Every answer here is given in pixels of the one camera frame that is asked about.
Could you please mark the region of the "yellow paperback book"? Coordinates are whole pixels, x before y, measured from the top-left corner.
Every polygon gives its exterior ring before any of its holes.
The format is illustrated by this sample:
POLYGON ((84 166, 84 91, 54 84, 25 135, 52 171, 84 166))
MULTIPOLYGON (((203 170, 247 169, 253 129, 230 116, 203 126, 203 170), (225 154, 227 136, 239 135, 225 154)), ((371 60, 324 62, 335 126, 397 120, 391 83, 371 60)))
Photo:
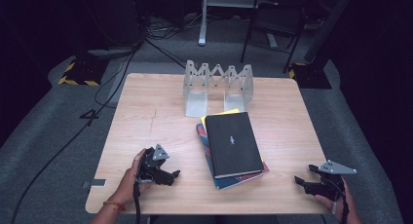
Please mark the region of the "yellow paperback book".
POLYGON ((261 162, 247 112, 209 115, 205 123, 212 158, 217 165, 231 160, 261 162))

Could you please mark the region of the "blue illustrated paperback book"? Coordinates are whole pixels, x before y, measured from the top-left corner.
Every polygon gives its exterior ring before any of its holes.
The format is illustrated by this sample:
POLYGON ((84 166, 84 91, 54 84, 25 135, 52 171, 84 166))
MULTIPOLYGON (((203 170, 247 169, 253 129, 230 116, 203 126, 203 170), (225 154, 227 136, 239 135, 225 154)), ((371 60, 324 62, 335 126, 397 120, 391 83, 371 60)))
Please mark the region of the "blue illustrated paperback book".
POLYGON ((255 173, 250 173, 250 174, 244 174, 244 175, 238 175, 238 176, 232 176, 232 177, 224 177, 224 178, 215 178, 213 175, 213 165, 212 165, 212 160, 211 160, 211 155, 210 155, 210 147, 208 145, 208 139, 207 139, 207 132, 204 129, 204 125, 202 123, 199 123, 196 125, 196 131, 198 134, 198 137, 203 145, 205 157, 206 157, 206 162, 208 164, 210 174, 212 176, 212 180, 214 182, 215 187, 218 190, 225 190, 229 189, 231 187, 234 187, 236 185, 242 184, 244 182, 250 181, 252 179, 258 178, 265 173, 269 172, 269 168, 266 165, 265 162, 263 162, 263 170, 255 173))

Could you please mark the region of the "person's right hand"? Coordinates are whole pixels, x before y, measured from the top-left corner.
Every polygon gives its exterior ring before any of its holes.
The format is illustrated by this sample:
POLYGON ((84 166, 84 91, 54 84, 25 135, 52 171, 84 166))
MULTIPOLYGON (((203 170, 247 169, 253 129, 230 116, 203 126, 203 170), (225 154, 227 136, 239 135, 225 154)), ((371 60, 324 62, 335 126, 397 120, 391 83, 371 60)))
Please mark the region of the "person's right hand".
MULTIPOLYGON (((356 214, 355 204, 353 196, 350 192, 350 188, 346 181, 344 181, 344 189, 346 194, 346 202, 349 208, 349 214, 347 221, 350 221, 356 214)), ((338 199, 337 201, 333 202, 329 200, 327 197, 323 197, 321 195, 315 195, 315 199, 322 205, 324 205, 338 221, 342 221, 343 219, 343 211, 344 211, 344 200, 342 198, 338 199)))

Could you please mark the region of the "black metal chair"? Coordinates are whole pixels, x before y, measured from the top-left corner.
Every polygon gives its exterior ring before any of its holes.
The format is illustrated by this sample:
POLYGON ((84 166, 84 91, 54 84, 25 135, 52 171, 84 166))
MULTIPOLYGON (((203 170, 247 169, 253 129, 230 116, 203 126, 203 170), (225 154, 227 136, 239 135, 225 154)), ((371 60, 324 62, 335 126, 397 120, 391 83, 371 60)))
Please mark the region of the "black metal chair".
POLYGON ((285 73, 301 37, 304 24, 305 14, 301 6, 270 3, 258 4, 252 11, 251 20, 247 28, 241 62, 244 61, 246 46, 251 39, 253 31, 272 34, 290 40, 283 50, 278 49, 278 52, 288 54, 288 59, 282 71, 285 73))

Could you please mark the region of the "white metal book rack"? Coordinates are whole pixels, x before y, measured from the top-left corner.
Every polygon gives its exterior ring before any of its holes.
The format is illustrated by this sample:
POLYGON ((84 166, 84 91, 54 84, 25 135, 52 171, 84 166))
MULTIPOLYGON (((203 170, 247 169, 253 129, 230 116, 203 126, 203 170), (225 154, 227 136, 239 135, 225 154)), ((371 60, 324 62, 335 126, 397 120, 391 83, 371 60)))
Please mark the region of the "white metal book rack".
POLYGON ((204 117, 207 114, 209 91, 211 88, 222 88, 223 110, 247 110, 253 99, 253 70, 250 64, 238 71, 234 65, 224 69, 220 64, 210 68, 207 63, 196 67, 193 60, 185 65, 183 96, 185 115, 187 117, 204 117))

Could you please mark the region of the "black base with yellow stripes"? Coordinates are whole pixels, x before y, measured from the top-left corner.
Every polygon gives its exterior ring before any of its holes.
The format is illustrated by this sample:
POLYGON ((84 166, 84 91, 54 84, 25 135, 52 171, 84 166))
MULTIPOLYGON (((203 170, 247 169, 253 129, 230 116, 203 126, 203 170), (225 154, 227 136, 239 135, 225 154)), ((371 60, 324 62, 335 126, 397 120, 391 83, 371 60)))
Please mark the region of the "black base with yellow stripes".
POLYGON ((81 60, 74 58, 58 82, 67 85, 100 86, 108 63, 109 61, 106 59, 81 60))
POLYGON ((288 75, 296 81, 300 89, 331 89, 324 71, 314 69, 311 64, 291 63, 288 66, 288 75))

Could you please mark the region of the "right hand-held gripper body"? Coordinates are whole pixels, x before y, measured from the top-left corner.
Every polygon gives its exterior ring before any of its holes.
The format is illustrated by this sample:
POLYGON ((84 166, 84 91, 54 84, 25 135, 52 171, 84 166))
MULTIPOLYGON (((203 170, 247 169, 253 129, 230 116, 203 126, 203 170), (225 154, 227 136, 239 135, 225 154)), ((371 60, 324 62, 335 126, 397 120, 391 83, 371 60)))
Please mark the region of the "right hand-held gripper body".
POLYGON ((331 201, 337 201, 345 194, 342 176, 344 174, 357 174, 355 168, 349 168, 331 160, 327 160, 317 167, 319 167, 321 174, 319 174, 320 182, 313 182, 315 183, 315 195, 327 197, 331 201))

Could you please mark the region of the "grey slanted metal post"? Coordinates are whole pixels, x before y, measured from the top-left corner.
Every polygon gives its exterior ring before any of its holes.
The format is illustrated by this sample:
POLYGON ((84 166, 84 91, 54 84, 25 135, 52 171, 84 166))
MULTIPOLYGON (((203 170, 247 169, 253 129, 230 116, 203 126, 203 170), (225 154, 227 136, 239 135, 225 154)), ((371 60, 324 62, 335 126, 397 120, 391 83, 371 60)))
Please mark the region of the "grey slanted metal post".
POLYGON ((338 0, 325 23, 319 30, 310 49, 306 52, 304 59, 310 63, 321 59, 326 47, 328 46, 329 37, 332 35, 336 23, 346 10, 351 0, 338 0))

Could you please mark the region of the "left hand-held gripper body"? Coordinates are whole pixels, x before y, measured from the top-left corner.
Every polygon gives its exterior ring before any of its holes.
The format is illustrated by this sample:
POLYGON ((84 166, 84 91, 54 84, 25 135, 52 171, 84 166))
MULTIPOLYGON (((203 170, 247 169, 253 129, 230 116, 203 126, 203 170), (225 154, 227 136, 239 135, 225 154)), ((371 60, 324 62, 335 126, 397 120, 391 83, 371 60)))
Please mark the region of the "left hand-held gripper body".
POLYGON ((156 178, 167 178, 161 165, 169 158, 166 150, 157 144, 156 147, 146 149, 139 165, 135 181, 137 183, 155 182, 156 178))

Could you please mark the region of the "black hardcover book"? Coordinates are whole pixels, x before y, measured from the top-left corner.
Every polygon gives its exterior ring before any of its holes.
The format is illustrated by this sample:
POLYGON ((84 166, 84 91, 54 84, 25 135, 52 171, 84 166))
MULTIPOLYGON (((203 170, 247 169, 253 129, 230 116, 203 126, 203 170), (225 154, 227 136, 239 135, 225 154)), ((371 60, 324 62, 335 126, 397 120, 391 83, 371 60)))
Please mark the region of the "black hardcover book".
POLYGON ((215 178, 263 170, 247 112, 206 116, 206 134, 215 178))

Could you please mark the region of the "person's left hand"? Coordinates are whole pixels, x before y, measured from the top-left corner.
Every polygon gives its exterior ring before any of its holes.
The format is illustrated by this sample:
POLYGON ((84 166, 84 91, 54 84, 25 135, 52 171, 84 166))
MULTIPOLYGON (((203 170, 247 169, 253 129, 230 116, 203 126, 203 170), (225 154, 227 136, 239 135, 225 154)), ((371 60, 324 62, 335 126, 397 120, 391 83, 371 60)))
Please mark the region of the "person's left hand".
POLYGON ((146 149, 143 148, 132 160, 131 167, 125 171, 121 182, 115 193, 108 199, 109 202, 116 204, 118 207, 124 207, 133 201, 133 185, 138 173, 142 156, 146 149))

